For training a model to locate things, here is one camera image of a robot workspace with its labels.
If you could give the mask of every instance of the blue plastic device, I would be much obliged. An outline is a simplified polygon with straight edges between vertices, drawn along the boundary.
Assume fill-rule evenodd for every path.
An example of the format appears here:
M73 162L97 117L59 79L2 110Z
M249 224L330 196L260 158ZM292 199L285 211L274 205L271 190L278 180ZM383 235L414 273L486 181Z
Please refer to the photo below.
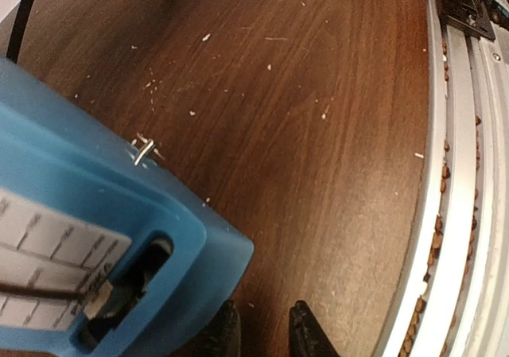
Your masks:
M30 323L36 321L37 310L30 307L32 312L20 326L0 326L0 348L48 351L62 357L163 356L198 333L231 295L253 253L252 242L154 161L146 158L135 166L137 151L0 58L0 189L43 207L41 210L72 218L84 228L97 227L127 239L130 245L108 276L112 281L122 276L152 239L167 237L173 243L171 257L150 282L145 296L94 349L78 340L77 333L87 319L76 303L65 307L69 311L74 305L76 316L65 330L59 330L56 322L54 329L38 329ZM30 247L37 248L41 241L36 241L37 231L29 230L41 216L26 224L17 246L4 244L2 213L10 202L3 200L2 210L1 199L0 192L0 251L5 246L9 252L30 256ZM58 236L71 238L68 232ZM51 265L59 247L61 244L51 255L42 251L42 256L34 257ZM2 266L0 281L13 268L16 266ZM37 286L44 273L42 267L36 270L27 284L36 282ZM0 308L0 324L2 310L8 316L7 309L17 303L16 298L9 303L5 305L4 300L5 308ZM51 305L39 303L35 308L56 308Z

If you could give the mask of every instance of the white scale label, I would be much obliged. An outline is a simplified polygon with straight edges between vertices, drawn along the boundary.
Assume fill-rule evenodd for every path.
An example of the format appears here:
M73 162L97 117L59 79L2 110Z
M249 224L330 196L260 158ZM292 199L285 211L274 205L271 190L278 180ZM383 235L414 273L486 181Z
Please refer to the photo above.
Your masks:
M87 292L129 248L125 235L85 223L0 188L0 281ZM65 331L83 309L77 301L46 301L0 293L0 325Z

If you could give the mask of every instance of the wooden surface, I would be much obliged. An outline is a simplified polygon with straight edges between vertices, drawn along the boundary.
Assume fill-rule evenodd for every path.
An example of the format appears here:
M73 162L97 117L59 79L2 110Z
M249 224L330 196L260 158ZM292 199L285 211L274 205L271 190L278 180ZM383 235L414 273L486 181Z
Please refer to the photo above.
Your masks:
M244 355L286 356L305 299L364 357L414 217L426 47L425 0L37 0L20 65L155 138L161 166L254 240Z

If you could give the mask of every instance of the wooden table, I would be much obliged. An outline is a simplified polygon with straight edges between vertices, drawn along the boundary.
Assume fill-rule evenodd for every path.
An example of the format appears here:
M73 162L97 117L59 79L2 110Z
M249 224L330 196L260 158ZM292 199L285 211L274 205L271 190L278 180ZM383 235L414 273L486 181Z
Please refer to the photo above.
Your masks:
M243 355L287 355L304 299L364 357L419 192L425 20L425 0L37 0L20 65L125 139L155 138L161 166L253 239Z

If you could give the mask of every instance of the brown wood grain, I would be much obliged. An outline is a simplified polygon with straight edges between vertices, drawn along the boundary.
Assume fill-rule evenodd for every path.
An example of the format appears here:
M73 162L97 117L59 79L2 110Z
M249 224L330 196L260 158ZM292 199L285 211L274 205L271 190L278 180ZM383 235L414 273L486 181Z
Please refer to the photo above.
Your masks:
M288 355L304 299L364 357L414 217L426 47L425 0L37 0L20 65L156 139L161 166L254 240L243 355Z

